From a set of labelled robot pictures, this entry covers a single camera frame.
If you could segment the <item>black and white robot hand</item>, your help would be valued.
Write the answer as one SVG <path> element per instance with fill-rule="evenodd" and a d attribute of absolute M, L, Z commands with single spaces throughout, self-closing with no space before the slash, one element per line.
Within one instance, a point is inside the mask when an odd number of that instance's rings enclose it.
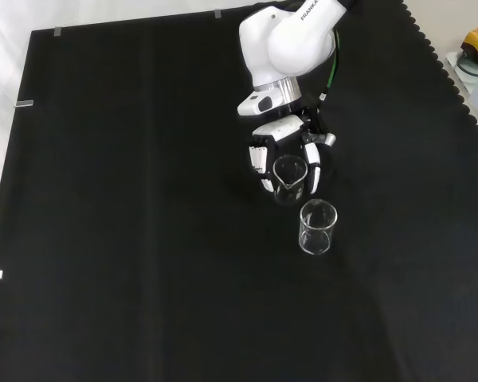
<path fill-rule="evenodd" d="M 302 145 L 304 162 L 309 171 L 309 193 L 313 195 L 323 179 L 320 153 L 331 148 L 336 141 L 336 136 L 325 127 L 318 109 L 313 111 L 305 107 L 296 114 L 266 123 L 254 130 L 249 144 L 251 167 L 264 189 L 273 193 L 276 151 L 294 140 Z"/>

